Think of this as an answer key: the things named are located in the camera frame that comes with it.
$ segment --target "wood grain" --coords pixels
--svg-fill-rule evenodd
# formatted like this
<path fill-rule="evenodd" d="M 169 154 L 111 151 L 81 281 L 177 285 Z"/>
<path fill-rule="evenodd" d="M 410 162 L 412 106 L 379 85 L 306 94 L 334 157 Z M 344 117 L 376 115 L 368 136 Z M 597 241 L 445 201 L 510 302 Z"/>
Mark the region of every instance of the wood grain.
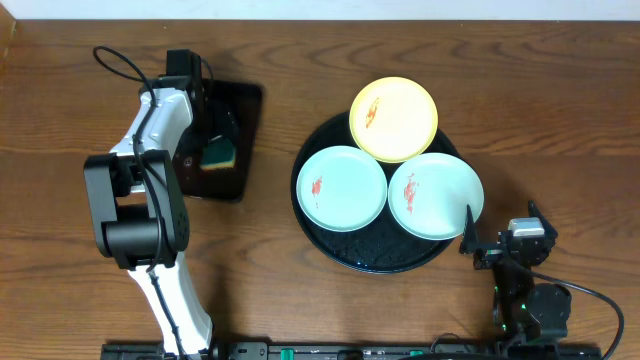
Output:
<path fill-rule="evenodd" d="M 430 342 L 492 333 L 493 284 L 457 254 L 374 276 L 326 258 L 291 210 L 306 137 L 368 82 L 406 76 L 477 169 L 487 236 L 534 199 L 560 237 L 539 269 L 593 287 L 627 315 L 615 359 L 640 356 L 640 24 L 546 22 L 25 21 L 0 77 L 0 354 L 97 358 L 161 339 L 142 292 L 94 244 L 82 177 L 118 142 L 138 84 L 94 63 L 108 44 L 148 74 L 188 47 L 219 78 L 266 90 L 246 197 L 187 199 L 187 257 L 223 338 Z M 573 294 L 568 342 L 606 349 L 614 312 Z"/>
<path fill-rule="evenodd" d="M 13 38 L 16 20 L 0 4 L 0 75 L 4 70 L 5 59 L 9 56 L 9 42 Z"/>

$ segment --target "sponge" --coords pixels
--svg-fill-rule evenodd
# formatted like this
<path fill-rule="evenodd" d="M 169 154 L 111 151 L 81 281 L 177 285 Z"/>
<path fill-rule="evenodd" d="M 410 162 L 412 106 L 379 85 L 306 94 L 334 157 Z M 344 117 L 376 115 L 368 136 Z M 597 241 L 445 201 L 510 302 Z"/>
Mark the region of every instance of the sponge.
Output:
<path fill-rule="evenodd" d="M 236 164 L 236 148 L 231 140 L 218 138 L 204 147 L 202 151 L 202 170 L 228 169 Z"/>

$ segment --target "yellow plate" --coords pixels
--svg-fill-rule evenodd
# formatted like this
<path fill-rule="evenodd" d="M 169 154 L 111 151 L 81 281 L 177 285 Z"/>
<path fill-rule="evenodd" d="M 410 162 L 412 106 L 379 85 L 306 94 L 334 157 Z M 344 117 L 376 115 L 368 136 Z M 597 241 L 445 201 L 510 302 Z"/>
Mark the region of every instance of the yellow plate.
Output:
<path fill-rule="evenodd" d="M 438 111 L 420 84 L 388 77 L 367 85 L 351 105 L 351 135 L 376 160 L 398 163 L 422 154 L 438 129 Z"/>

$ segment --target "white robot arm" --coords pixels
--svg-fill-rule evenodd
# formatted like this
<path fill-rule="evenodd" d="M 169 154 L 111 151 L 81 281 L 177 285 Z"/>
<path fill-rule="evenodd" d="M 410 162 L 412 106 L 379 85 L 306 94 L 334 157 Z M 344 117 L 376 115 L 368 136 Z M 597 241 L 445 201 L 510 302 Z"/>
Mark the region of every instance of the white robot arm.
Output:
<path fill-rule="evenodd" d="M 213 323 L 187 269 L 189 222 L 171 160 L 184 136 L 191 143 L 206 143 L 211 134 L 202 129 L 199 56 L 170 51 L 167 74 L 153 85 L 145 82 L 129 131 L 109 154 L 87 159 L 85 182 L 98 248 L 142 288 L 162 330 L 165 353 L 200 359 L 209 348 Z M 149 88 L 155 95 L 151 112 Z M 194 133 L 201 140 L 194 140 Z M 145 178 L 142 172 L 153 176 Z M 136 192 L 146 194 L 147 204 L 118 204 L 116 198 Z"/>

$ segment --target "light blue plate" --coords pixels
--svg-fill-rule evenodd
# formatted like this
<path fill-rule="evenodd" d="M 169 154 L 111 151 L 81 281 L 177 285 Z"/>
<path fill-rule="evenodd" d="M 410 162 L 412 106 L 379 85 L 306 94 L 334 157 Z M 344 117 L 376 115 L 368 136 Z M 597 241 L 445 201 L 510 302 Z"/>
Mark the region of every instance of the light blue plate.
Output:
<path fill-rule="evenodd" d="M 387 179 L 380 164 L 364 151 L 333 146 L 315 153 L 296 182 L 298 203 L 316 225 L 331 231 L 360 229 L 382 211 Z"/>
<path fill-rule="evenodd" d="M 448 240 L 464 231 L 467 204 L 476 221 L 484 205 L 480 178 L 464 161 L 426 153 L 402 164 L 389 184 L 389 208 L 411 234 Z"/>

